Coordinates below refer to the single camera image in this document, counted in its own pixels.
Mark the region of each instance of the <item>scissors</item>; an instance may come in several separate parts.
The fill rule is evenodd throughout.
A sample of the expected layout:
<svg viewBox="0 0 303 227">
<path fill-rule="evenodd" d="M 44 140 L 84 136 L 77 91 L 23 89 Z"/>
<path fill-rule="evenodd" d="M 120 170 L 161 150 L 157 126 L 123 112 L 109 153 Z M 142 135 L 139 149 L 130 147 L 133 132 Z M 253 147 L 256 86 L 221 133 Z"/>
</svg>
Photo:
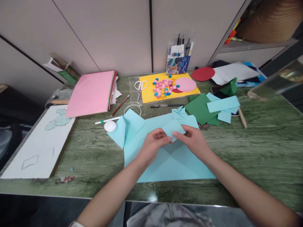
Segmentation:
<svg viewBox="0 0 303 227">
<path fill-rule="evenodd" d="M 134 85 L 134 86 L 135 86 L 135 89 L 137 89 L 137 90 L 139 91 L 137 102 L 139 102 L 139 99 L 140 99 L 140 96 L 141 96 L 141 91 L 145 89 L 145 88 L 143 88 L 144 82 L 146 82 L 145 88 L 147 88 L 148 82 L 147 82 L 146 80 L 143 80 L 142 82 L 141 82 L 141 81 L 137 81 L 137 82 L 135 83 L 135 85 Z"/>
</svg>

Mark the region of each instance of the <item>white ball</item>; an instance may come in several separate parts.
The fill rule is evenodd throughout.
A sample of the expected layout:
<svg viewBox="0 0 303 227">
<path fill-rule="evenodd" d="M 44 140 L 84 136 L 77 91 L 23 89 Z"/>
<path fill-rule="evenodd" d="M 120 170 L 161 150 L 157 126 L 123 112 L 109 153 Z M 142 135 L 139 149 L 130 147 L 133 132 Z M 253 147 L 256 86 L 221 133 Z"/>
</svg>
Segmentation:
<svg viewBox="0 0 303 227">
<path fill-rule="evenodd" d="M 117 124 L 114 121 L 107 121 L 104 124 L 104 129 L 108 132 L 113 132 L 117 128 Z"/>
</svg>

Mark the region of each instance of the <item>pink notebook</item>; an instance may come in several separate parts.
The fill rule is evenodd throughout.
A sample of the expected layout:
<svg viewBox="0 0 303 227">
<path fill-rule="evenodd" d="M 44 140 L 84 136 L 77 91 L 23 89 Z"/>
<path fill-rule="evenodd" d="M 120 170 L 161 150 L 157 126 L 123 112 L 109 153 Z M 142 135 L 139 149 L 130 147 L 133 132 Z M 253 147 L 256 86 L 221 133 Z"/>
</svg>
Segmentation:
<svg viewBox="0 0 303 227">
<path fill-rule="evenodd" d="M 115 71 L 108 71 L 81 76 L 68 103 L 65 117 L 107 112 L 115 75 Z"/>
</svg>

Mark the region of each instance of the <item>cabinet door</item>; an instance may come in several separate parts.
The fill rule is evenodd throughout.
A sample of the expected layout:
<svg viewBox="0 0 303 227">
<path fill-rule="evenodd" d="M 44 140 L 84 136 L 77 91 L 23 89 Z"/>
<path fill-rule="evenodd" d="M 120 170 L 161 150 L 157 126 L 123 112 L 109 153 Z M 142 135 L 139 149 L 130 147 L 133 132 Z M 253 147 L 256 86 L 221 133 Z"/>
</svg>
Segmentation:
<svg viewBox="0 0 303 227">
<path fill-rule="evenodd" d="M 153 0 L 154 71 L 165 71 L 169 41 L 195 42 L 188 69 L 206 66 L 244 0 Z"/>
<path fill-rule="evenodd" d="M 147 0 L 54 2 L 101 71 L 152 71 Z"/>
<path fill-rule="evenodd" d="M 0 39 L 0 84 L 10 86 L 41 106 L 63 84 Z"/>
<path fill-rule="evenodd" d="M 236 51 L 228 53 L 217 54 L 214 61 L 223 60 L 229 63 L 246 62 L 250 61 L 255 64 L 256 67 L 261 67 L 268 60 L 272 59 L 285 47 L 274 47 L 266 49 L 255 49 L 246 51 Z"/>
<path fill-rule="evenodd" d="M 51 0 L 2 0 L 0 21 L 0 34 L 40 65 L 56 52 L 66 62 L 73 61 L 79 74 L 100 71 Z"/>
</svg>

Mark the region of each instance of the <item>forearm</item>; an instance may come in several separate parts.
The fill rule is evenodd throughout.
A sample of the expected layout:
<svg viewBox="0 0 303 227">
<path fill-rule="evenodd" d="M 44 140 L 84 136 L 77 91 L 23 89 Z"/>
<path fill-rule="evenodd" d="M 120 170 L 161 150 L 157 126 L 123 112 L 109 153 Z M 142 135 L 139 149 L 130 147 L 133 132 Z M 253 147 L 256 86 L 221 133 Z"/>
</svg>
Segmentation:
<svg viewBox="0 0 303 227">
<path fill-rule="evenodd" d="M 107 226 L 145 169 L 142 162 L 134 159 L 93 197 L 77 222 L 85 227 Z"/>
<path fill-rule="evenodd" d="M 300 217 L 213 152 L 203 160 L 256 226 L 297 226 Z"/>
</svg>

